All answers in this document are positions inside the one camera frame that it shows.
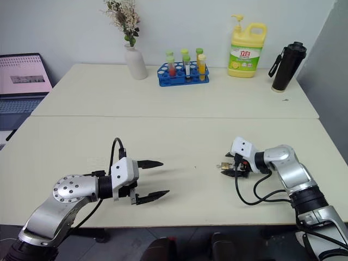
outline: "test tube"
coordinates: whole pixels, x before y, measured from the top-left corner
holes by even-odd
[[[183,68],[184,68],[184,71],[185,71],[185,66],[184,66],[184,55],[189,55],[189,50],[188,49],[181,49],[181,55],[183,57]]]
[[[165,56],[174,56],[174,52],[172,50],[167,50]]]
[[[196,56],[197,56],[197,70],[198,72],[200,72],[200,63],[198,62],[198,55],[203,53],[203,49],[202,48],[196,48]]]
[[[198,72],[200,73],[201,82],[206,79],[206,59],[207,57],[204,54],[198,55],[197,65],[198,65]]]
[[[186,78],[190,78],[190,62],[191,57],[188,54],[183,55],[183,66],[186,74]]]
[[[174,77],[176,74],[175,73],[174,56],[167,56],[166,60],[168,63],[169,76]]]

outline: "green bottle label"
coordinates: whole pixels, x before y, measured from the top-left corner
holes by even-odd
[[[228,68],[239,71],[256,71],[262,47],[231,45]]]

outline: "test tube rack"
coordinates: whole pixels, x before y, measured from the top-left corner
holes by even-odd
[[[205,74],[200,74],[198,72],[196,61],[191,62],[189,75],[185,74],[182,61],[175,62],[175,76],[169,76],[168,63],[162,64],[162,66],[157,70],[159,86],[161,87],[209,83],[208,74],[209,70],[207,66]],[[202,75],[205,75],[204,80],[200,80],[200,76]]]

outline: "white table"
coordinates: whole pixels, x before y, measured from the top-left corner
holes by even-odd
[[[216,166],[241,135],[260,150],[291,145],[308,167],[328,202],[348,221],[342,200],[348,168],[316,119],[174,119],[135,117],[30,117],[0,151],[0,223],[22,225],[64,175],[108,168],[113,138],[129,157],[164,163],[140,170],[141,196],[170,189],[163,198],[131,206],[129,198],[105,200],[86,227],[288,224],[295,222],[287,203],[244,205],[234,179]],[[240,179],[241,193],[252,200],[261,175]],[[262,184],[265,195],[282,186],[274,175]],[[87,205],[79,222],[94,207]]]
[[[131,78],[125,65],[75,65],[32,113],[36,116],[203,117],[317,119],[296,79],[286,91],[271,90],[268,70],[235,78],[210,68],[210,82],[160,87],[157,66],[149,77]]]

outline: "black water bottle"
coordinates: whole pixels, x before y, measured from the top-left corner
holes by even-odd
[[[268,73],[272,77],[280,63],[276,78],[272,84],[273,91],[283,92],[286,89],[297,68],[299,68],[301,61],[306,57],[306,50],[301,42],[294,42],[289,44],[288,47],[284,47]]]

